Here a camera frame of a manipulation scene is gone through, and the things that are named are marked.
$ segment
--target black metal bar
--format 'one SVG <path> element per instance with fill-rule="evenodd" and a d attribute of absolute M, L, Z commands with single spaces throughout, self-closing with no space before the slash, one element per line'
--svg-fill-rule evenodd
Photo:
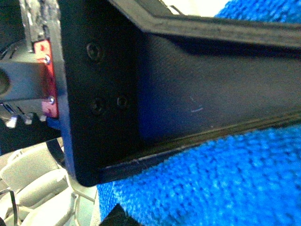
<path fill-rule="evenodd" d="M 26 99 L 42 99 L 47 97 L 44 93 L 45 66 L 39 63 L 20 63 L 0 61 L 0 101 L 14 101 Z"/>
<path fill-rule="evenodd" d="M 15 192 L 10 189 L 4 189 L 0 191 L 0 195 L 10 193 L 10 199 L 13 205 L 13 213 L 14 213 L 14 226 L 18 226 L 18 208 L 16 204 Z"/>

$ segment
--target silver screw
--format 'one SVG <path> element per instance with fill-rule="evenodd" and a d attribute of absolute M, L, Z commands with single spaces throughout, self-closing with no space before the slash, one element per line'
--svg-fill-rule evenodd
<path fill-rule="evenodd" d="M 53 105 L 55 103 L 55 98 L 52 96 L 49 96 L 47 99 L 42 100 L 43 102 L 48 102 L 51 105 Z"/>
<path fill-rule="evenodd" d="M 51 63 L 50 56 L 45 55 L 44 63 L 46 63 L 47 65 Z"/>

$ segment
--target blue towel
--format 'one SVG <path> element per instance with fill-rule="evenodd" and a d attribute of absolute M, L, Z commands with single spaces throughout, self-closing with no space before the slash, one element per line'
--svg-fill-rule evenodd
<path fill-rule="evenodd" d="M 124 180 L 98 185 L 145 226 L 301 225 L 301 125 L 229 136 Z"/>
<path fill-rule="evenodd" d="M 215 17 L 301 23 L 301 0 L 230 0 Z"/>

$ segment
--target red metal bracket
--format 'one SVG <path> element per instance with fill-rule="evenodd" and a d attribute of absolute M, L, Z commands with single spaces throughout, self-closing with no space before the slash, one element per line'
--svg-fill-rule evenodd
<path fill-rule="evenodd" d="M 49 101 L 42 102 L 43 113 L 47 117 L 57 118 L 58 117 L 58 105 L 57 105 L 57 91 L 55 83 L 55 73 L 52 61 L 51 45 L 48 40 L 36 42 L 34 44 L 34 50 L 36 54 L 37 61 L 39 63 L 44 63 L 46 72 L 46 88 L 45 91 L 48 94 Z"/>

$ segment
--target black screw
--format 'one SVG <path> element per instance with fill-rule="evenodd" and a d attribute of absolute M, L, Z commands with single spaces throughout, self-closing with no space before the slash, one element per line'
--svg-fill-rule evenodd
<path fill-rule="evenodd" d="M 128 100 L 125 96 L 119 96 L 117 98 L 117 106 L 120 108 L 120 109 L 125 109 L 125 108 L 128 108 L 129 105 L 128 105 Z"/>
<path fill-rule="evenodd" d="M 93 115 L 101 115 L 105 110 L 105 101 L 102 98 L 95 98 L 91 102 L 91 111 Z"/>
<path fill-rule="evenodd" d="M 9 89 L 9 78 L 4 70 L 0 68 L 0 95 Z"/>
<path fill-rule="evenodd" d="M 93 42 L 87 44 L 87 53 L 93 61 L 99 61 L 102 57 L 102 49 Z"/>

